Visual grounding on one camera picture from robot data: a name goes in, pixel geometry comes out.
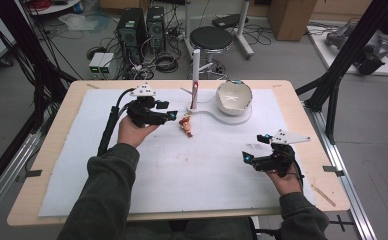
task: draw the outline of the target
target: white paper sheet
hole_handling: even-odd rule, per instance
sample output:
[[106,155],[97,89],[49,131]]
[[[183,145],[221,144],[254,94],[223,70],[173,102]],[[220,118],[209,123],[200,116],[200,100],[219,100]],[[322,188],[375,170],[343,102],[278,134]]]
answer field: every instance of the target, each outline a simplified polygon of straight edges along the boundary
[[[88,177],[86,163],[96,155],[110,108],[122,92],[87,91],[53,169],[39,216],[69,214]],[[271,154],[269,145],[257,142],[257,134],[289,130],[272,90],[253,90],[252,117],[242,125],[228,126],[207,114],[194,115],[192,138],[178,124],[191,95],[179,89],[156,92],[156,100],[170,102],[167,110],[179,111],[178,120],[160,126],[138,148],[141,158],[130,213],[279,207],[278,193],[266,174],[256,172],[242,159],[242,151],[255,156]],[[214,90],[201,90],[199,101],[214,94]],[[125,96],[122,106],[131,100]],[[116,143],[116,134],[117,127],[110,147]],[[304,188],[314,203],[307,180]]]

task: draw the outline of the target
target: small figurine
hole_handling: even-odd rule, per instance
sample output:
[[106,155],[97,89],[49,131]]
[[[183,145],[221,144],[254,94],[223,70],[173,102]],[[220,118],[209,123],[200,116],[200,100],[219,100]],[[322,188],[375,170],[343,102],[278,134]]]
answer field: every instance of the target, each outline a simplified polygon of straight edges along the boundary
[[184,118],[179,121],[179,125],[181,125],[181,128],[184,130],[185,134],[187,134],[188,137],[193,136],[191,134],[190,118],[191,114],[185,114]]

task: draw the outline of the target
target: hand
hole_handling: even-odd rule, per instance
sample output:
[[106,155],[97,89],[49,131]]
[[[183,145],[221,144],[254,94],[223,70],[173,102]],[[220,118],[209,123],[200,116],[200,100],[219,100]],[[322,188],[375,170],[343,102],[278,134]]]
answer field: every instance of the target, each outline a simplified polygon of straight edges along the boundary
[[276,171],[266,172],[274,183],[279,195],[284,196],[293,192],[302,192],[297,172],[293,164],[288,168],[287,173],[288,174],[285,177],[281,178]]
[[144,138],[158,127],[158,125],[138,127],[129,116],[125,116],[119,124],[117,143],[126,143],[137,148],[144,141]]

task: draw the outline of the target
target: person's right hand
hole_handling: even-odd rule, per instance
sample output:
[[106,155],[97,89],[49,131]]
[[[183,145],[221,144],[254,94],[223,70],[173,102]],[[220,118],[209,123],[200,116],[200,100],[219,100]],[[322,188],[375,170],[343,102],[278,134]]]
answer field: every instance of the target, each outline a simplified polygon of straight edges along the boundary
[[287,172],[288,174],[283,178],[279,177],[278,172],[276,171],[268,171],[266,174],[268,174],[269,178],[274,183],[279,195],[284,196],[293,192],[302,192],[297,172],[293,164],[291,164]]

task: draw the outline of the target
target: computer tower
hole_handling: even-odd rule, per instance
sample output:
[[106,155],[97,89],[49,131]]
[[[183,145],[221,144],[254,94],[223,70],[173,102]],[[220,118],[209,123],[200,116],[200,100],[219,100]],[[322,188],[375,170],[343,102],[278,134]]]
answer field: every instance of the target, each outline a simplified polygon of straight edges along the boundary
[[150,52],[166,51],[165,10],[163,7],[150,7],[147,12],[147,32],[150,39]]
[[141,8],[125,8],[116,27],[124,58],[141,64],[147,51],[147,32]]

